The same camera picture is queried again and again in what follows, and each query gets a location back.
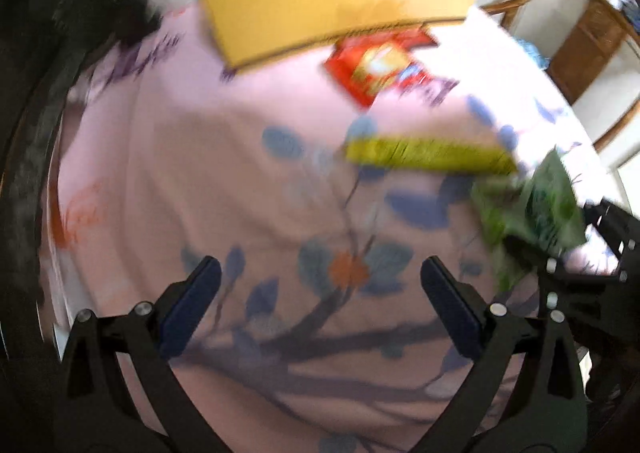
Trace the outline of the green plum candy bag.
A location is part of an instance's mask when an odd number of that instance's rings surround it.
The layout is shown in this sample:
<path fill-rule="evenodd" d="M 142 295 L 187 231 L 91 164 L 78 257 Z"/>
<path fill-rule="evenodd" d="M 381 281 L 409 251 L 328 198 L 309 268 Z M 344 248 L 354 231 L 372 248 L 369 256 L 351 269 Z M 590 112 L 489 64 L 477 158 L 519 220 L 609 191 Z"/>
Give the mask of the green plum candy bag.
<path fill-rule="evenodd" d="M 476 181 L 471 201 L 480 217 L 498 291 L 509 291 L 533 270 L 508 251 L 506 241 L 511 237 L 555 259 L 587 242 L 585 217 L 555 150 L 527 178 Z"/>

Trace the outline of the yellow green snack bar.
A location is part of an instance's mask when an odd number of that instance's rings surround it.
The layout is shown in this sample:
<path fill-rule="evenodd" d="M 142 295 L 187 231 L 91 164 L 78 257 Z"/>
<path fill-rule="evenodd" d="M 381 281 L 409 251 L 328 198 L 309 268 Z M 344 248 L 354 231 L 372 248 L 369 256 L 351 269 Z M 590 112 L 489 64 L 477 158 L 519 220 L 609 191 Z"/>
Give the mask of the yellow green snack bar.
<path fill-rule="evenodd" d="M 500 146 L 463 143 L 442 139 L 367 137 L 344 145 L 347 161 L 384 169 L 509 176 L 518 171 L 512 154 Z"/>

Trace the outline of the red yellow snack packet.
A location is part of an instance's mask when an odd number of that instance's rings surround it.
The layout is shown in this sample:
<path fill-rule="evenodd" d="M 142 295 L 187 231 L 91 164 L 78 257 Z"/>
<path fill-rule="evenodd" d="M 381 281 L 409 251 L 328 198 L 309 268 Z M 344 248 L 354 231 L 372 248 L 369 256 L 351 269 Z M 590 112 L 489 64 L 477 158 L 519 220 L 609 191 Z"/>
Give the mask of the red yellow snack packet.
<path fill-rule="evenodd" d="M 412 50 L 437 46 L 426 28 L 346 37 L 335 44 L 323 67 L 357 104 L 369 109 L 384 90 L 406 92 L 431 83 L 434 77 Z"/>

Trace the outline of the light blue cloth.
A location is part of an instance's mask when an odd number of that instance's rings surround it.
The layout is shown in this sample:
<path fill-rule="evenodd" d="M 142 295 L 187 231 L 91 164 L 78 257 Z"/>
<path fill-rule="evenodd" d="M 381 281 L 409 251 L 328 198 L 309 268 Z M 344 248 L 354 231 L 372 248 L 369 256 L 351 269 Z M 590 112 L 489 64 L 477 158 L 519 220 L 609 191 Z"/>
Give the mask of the light blue cloth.
<path fill-rule="evenodd" d="M 518 46 L 520 46 L 526 52 L 526 54 L 528 54 L 528 56 L 536 63 L 539 69 L 548 69 L 549 59 L 541 54 L 536 45 L 524 38 L 519 37 L 517 37 L 515 41 L 518 43 Z"/>

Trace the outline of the wooden side cabinet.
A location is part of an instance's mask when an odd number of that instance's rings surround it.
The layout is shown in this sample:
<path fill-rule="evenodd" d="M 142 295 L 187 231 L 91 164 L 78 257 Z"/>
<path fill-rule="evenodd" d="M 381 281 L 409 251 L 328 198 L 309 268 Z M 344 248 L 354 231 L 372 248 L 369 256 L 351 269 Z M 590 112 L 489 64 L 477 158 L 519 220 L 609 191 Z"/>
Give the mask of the wooden side cabinet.
<path fill-rule="evenodd" d="M 625 40 L 639 43 L 630 21 L 607 0 L 586 9 L 552 57 L 547 73 L 572 106 L 598 78 Z"/>

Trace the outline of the pink floral tablecloth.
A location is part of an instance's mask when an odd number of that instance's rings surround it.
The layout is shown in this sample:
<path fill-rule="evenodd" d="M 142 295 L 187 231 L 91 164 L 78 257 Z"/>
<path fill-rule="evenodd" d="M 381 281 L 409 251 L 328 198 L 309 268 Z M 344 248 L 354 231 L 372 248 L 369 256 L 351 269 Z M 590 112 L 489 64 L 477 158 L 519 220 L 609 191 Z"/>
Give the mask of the pink floral tablecloth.
<path fill-rule="evenodd" d="M 522 174 L 558 151 L 579 202 L 608 172 L 559 90 L 471 9 L 416 60 L 454 89 L 363 109 L 314 48 L 224 77 L 195 6 L 115 48 L 70 91 L 48 183 L 58 320 L 122 314 L 206 255 L 221 290 L 172 367 L 237 452 L 405 452 L 469 372 L 422 291 L 437 256 L 498 297 L 469 178 L 361 169 L 359 136 L 497 143 Z"/>

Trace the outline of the dark carved wooden furniture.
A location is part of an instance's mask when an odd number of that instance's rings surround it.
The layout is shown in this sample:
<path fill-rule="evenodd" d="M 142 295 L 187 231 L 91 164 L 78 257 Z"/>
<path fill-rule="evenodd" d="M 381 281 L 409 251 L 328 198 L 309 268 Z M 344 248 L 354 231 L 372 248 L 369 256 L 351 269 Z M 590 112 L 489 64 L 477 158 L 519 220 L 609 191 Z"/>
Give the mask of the dark carved wooden furniture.
<path fill-rule="evenodd" d="M 1 0 L 1 343 L 30 338 L 39 285 L 40 194 L 66 97 L 112 47 L 160 26 L 150 0 Z"/>

